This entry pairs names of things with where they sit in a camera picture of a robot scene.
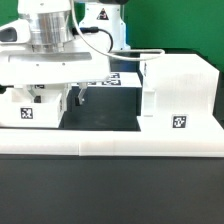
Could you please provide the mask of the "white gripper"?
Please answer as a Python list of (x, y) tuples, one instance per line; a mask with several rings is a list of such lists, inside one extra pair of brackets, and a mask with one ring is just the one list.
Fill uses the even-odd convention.
[[(28, 85), (33, 103), (40, 103), (32, 85), (105, 81), (110, 75), (106, 56), (89, 49), (67, 49), (61, 53), (34, 53), (25, 47), (0, 47), (0, 84)], [(87, 83), (80, 83), (75, 104), (81, 106)]]

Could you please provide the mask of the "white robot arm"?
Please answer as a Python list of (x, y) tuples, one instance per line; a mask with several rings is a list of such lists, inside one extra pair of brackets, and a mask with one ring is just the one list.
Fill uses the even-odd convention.
[(74, 3), (120, 6), (129, 0), (18, 0), (19, 18), (0, 26), (0, 102), (40, 102), (35, 85), (58, 89), (109, 78), (108, 55), (76, 50)]

